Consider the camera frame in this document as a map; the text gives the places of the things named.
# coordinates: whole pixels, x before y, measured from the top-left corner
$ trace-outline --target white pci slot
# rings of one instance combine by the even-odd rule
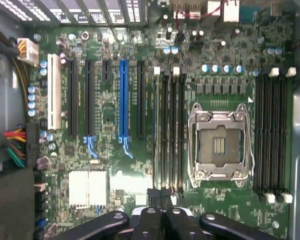
[[[57,54],[48,54],[48,129],[61,128],[61,58]]]

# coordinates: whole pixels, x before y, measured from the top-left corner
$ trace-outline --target cpu socket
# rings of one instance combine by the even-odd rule
[[[255,166],[246,105],[239,104],[235,111],[205,111],[196,102],[187,127],[192,186],[199,187],[201,181],[235,181],[242,188]]]

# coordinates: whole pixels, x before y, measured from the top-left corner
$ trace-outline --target motherboard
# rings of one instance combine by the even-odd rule
[[[31,29],[47,227],[131,215],[157,188],[195,217],[217,212],[287,238],[294,18],[252,12],[221,27],[169,18],[117,36]]]

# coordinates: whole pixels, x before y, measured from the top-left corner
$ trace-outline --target green circuit board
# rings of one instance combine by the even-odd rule
[[[47,177],[47,226],[58,224],[57,233],[61,233],[86,221],[89,221],[108,211],[121,209],[131,214],[136,207],[146,206],[147,188],[163,185],[168,187],[169,180],[161,181],[161,165],[154,166],[154,131],[156,95],[154,84],[156,76],[154,67],[179,66],[186,69],[184,84],[185,119],[194,103],[200,103],[207,111],[234,111],[239,104],[245,104],[250,118],[250,134],[252,147],[254,145],[255,129],[255,78],[249,75],[254,69],[276,64],[278,66],[293,66],[293,55],[283,52],[282,55],[265,56],[267,47],[284,47],[288,40],[293,39],[294,23],[289,15],[269,24],[242,23],[238,26],[241,33],[233,37],[229,32],[218,32],[214,28],[199,26],[183,26],[185,40],[178,45],[177,54],[165,54],[166,47],[173,47],[177,32],[173,30],[171,39],[165,38],[166,28],[159,24],[156,28],[143,31],[129,29],[123,34],[123,40],[113,41],[112,33],[107,28],[96,27],[56,27],[31,29],[31,34],[40,34],[40,61],[47,60],[48,54],[58,54],[60,47],[57,40],[66,45],[66,54],[76,60],[78,65],[78,132],[69,136],[67,118],[61,121],[61,128],[47,130],[54,134],[55,149],[50,149],[50,143],[40,147],[42,156],[50,159]],[[189,36],[193,30],[204,31],[204,44],[201,49],[190,49]],[[88,40],[81,35],[87,32]],[[264,37],[264,43],[258,43],[258,37]],[[219,40],[224,40],[226,46],[217,50]],[[120,118],[120,60],[128,61],[128,135],[129,151],[133,157],[125,154],[123,145],[119,143]],[[96,142],[93,151],[98,158],[89,154],[85,137],[86,116],[86,60],[93,61],[94,69],[94,135]],[[110,82],[104,81],[103,61],[111,60]],[[138,61],[145,62],[145,110],[144,135],[138,137]],[[242,74],[202,73],[202,65],[224,65],[243,68]],[[69,74],[68,67],[61,66],[61,106],[62,111],[69,109]],[[39,115],[31,121],[40,123],[42,130],[46,128],[47,118],[47,88],[46,78],[40,75],[40,69],[31,73],[30,84],[40,88]],[[162,115],[158,105],[159,116]],[[287,115],[292,112],[292,84],[287,85]],[[184,122],[185,133],[187,121]],[[288,134],[286,137],[286,181],[289,189],[290,141],[289,134],[291,119],[287,119]],[[253,177],[249,176],[244,187],[238,187],[234,181],[202,181],[198,188],[190,184],[187,173],[187,150],[184,144],[183,161],[183,194],[174,193],[176,203],[180,207],[189,208],[198,217],[204,212],[218,212],[247,225],[260,228],[277,237],[287,238],[289,205],[285,203],[269,204],[261,202],[253,191]],[[73,171],[106,172],[104,180],[106,203],[101,206],[71,207],[69,199],[69,174]]]

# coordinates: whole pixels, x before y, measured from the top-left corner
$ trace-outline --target green wire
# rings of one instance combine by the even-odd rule
[[[10,155],[10,157],[14,160],[15,164],[19,167],[19,168],[24,168],[25,165],[24,163],[22,163],[19,158],[17,157],[17,155],[14,153],[14,151],[11,150],[10,147],[7,148],[8,153]]]

